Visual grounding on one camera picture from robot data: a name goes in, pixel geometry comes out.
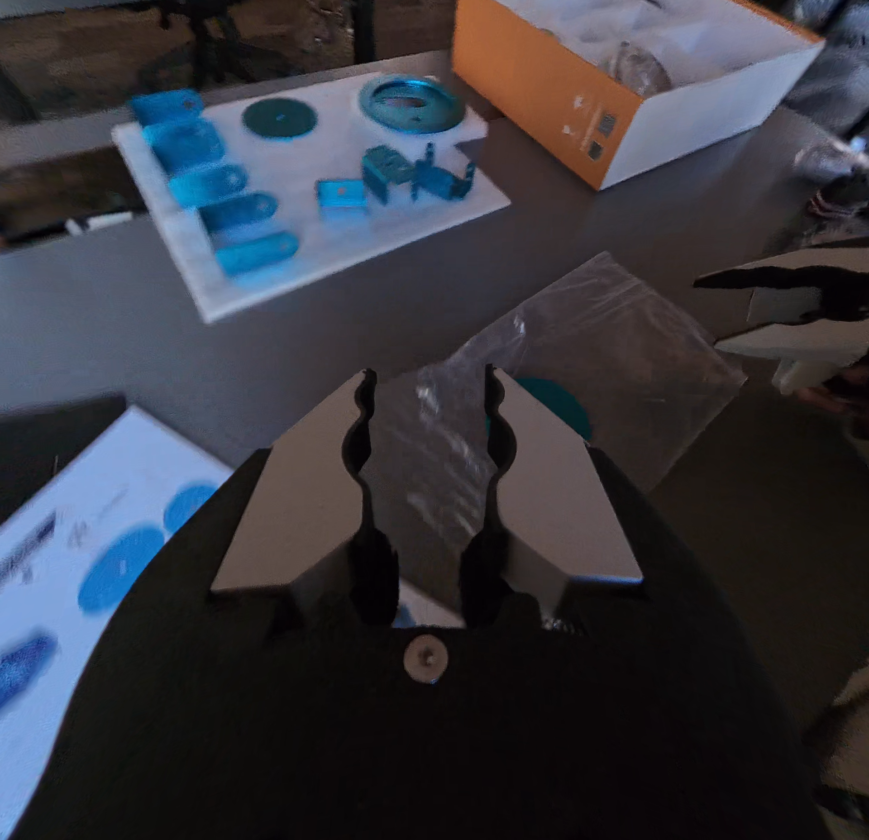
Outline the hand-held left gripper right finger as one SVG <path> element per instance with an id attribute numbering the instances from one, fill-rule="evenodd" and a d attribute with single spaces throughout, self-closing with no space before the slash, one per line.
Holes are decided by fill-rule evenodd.
<path id="1" fill-rule="evenodd" d="M 492 364 L 484 413 L 494 473 L 482 527 L 460 561 L 466 626 L 493 625 L 512 595 L 530 596 L 553 619 L 581 595 L 639 591 L 640 564 L 588 443 Z"/>

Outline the grey desk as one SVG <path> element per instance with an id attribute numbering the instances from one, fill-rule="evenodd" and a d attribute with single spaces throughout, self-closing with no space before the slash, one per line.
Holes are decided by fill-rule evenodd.
<path id="1" fill-rule="evenodd" d="M 146 217 L 2 255 L 2 412 L 122 392 L 227 464 L 362 368 L 390 378 L 601 252 L 714 336 L 739 294 L 706 272 L 758 259 L 808 196 L 814 126 L 752 134 L 595 194 L 511 121 L 468 145 L 512 204 L 233 319 L 204 325 Z M 730 602 L 800 728 L 867 653 L 867 469 L 837 423 L 762 362 L 651 498 Z"/>

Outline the plain blue round plate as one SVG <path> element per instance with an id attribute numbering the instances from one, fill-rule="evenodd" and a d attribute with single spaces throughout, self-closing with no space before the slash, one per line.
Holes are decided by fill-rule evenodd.
<path id="1" fill-rule="evenodd" d="M 247 106 L 242 124 L 260 139 L 289 141 L 312 133 L 318 125 L 318 115 L 302 100 L 273 97 Z"/>

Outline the white foam sheet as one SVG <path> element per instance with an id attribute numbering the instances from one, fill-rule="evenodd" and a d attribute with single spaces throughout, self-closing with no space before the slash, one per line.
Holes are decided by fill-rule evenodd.
<path id="1" fill-rule="evenodd" d="M 409 183 L 391 186 L 387 205 L 367 191 L 365 215 L 321 216 L 315 183 L 361 179 L 361 161 L 368 148 L 389 146 L 414 164 L 431 141 L 436 165 L 462 175 L 470 162 L 462 145 L 487 137 L 487 122 L 466 103 L 462 123 L 444 133 L 412 135 L 381 127 L 365 117 L 358 104 L 362 87 L 378 75 L 384 73 L 281 89 L 212 106 L 204 103 L 199 118 L 214 124 L 226 149 L 225 157 L 216 164 L 235 163 L 245 168 L 248 185 L 241 194 L 267 192 L 279 202 L 271 220 L 250 229 L 209 233 L 197 209 L 181 208 L 169 194 L 172 176 L 151 152 L 135 116 L 113 129 L 115 145 L 201 320 L 221 320 L 510 205 L 508 197 L 476 168 L 473 187 L 464 200 L 449 202 L 421 194 L 412 202 Z M 246 130 L 242 124 L 244 109 L 273 97 L 310 104 L 318 115 L 314 131 L 301 138 L 275 141 L 260 139 Z M 294 234 L 300 241 L 291 259 L 237 278 L 225 275 L 216 262 L 218 248 L 281 231 Z"/>

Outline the clear plastic bag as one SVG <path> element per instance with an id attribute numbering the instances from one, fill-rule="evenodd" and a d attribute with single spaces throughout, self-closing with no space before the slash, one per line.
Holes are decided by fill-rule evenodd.
<path id="1" fill-rule="evenodd" d="M 454 555 L 482 526 L 494 474 L 485 368 L 550 381 L 590 443 L 648 493 L 737 396 L 745 375 L 710 334 L 601 253 L 457 346 L 377 386 L 368 475 Z"/>

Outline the orange and white box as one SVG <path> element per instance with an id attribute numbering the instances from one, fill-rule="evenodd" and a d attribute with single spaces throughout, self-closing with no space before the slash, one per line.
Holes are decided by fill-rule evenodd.
<path id="1" fill-rule="evenodd" d="M 761 125 L 824 40 L 749 0 L 456 0 L 455 74 L 594 190 Z M 672 91 L 642 99 L 599 69 L 647 48 Z"/>

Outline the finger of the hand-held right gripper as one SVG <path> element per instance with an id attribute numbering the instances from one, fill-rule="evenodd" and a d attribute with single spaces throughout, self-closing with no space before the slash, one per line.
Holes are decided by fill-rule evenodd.
<path id="1" fill-rule="evenodd" d="M 776 362 L 773 385 L 790 396 L 822 386 L 866 356 L 868 320 L 767 324 L 719 339 L 714 346 L 723 353 Z"/>
<path id="2" fill-rule="evenodd" d="M 807 248 L 711 272 L 695 289 L 749 291 L 749 325 L 868 317 L 867 248 Z"/>

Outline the bagged servos and parts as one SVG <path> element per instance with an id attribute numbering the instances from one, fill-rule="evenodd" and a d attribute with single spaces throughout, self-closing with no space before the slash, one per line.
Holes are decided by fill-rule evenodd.
<path id="1" fill-rule="evenodd" d="M 866 217 L 868 209 L 868 139 L 829 139 L 800 150 L 793 170 L 815 188 L 806 214 L 819 220 Z"/>

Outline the clear bagged part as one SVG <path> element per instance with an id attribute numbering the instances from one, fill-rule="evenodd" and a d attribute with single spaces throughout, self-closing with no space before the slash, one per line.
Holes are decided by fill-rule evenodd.
<path id="1" fill-rule="evenodd" d="M 625 89 L 649 99 L 673 90 L 673 80 L 654 54 L 635 44 L 621 41 L 602 57 L 599 69 Z"/>

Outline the small dark blue bracket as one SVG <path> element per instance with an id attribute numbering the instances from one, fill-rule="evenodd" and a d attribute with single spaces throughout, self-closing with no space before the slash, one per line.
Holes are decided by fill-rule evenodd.
<path id="1" fill-rule="evenodd" d="M 391 186 L 412 183 L 415 177 L 415 164 L 386 145 L 368 148 L 361 165 L 364 187 L 382 205 L 389 203 Z"/>
<path id="2" fill-rule="evenodd" d="M 456 175 L 435 163 L 435 144 L 427 143 L 422 157 L 414 164 L 410 197 L 416 202 L 421 194 L 429 194 L 444 201 L 464 200 L 473 187 L 476 164 L 468 162 L 462 175 Z"/>

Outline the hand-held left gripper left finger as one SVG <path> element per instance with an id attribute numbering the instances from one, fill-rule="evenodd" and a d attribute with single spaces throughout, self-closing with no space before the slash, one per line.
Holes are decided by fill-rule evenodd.
<path id="1" fill-rule="evenodd" d="M 359 371 L 273 443 L 213 598 L 267 600 L 275 628 L 320 625 L 333 600 L 361 625 L 394 624 L 397 552 L 375 523 L 363 476 L 377 382 L 375 370 Z"/>

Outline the assembly guide booklet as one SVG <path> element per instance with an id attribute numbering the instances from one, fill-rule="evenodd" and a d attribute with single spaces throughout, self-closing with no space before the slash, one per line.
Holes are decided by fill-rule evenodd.
<path id="1" fill-rule="evenodd" d="M 2 838 L 36 790 L 116 608 L 231 474 L 130 406 L 2 526 Z"/>

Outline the small light blue bracket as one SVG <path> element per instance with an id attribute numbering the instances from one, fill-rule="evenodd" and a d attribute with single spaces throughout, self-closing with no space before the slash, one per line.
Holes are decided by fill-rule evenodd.
<path id="1" fill-rule="evenodd" d="M 315 196 L 323 217 L 360 216 L 368 212 L 368 194 L 362 179 L 318 180 Z"/>

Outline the person's right hand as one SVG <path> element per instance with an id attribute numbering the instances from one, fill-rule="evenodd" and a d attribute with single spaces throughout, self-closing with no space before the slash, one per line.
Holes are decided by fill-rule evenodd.
<path id="1" fill-rule="evenodd" d="M 844 368 L 818 387 L 796 392 L 798 400 L 845 420 L 854 439 L 868 440 L 868 366 Z"/>

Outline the blue perforated round metal plate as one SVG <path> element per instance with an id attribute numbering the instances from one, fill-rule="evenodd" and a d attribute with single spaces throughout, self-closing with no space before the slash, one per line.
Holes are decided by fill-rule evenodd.
<path id="1" fill-rule="evenodd" d="M 587 410 L 568 390 L 547 378 L 526 376 L 515 381 L 585 442 L 592 441 L 592 423 Z"/>

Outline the black flat base plate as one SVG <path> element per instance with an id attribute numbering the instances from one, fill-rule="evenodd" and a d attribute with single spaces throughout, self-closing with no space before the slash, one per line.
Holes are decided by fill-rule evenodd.
<path id="1" fill-rule="evenodd" d="M 1 417 L 1 522 L 6 522 L 127 410 L 122 394 Z"/>

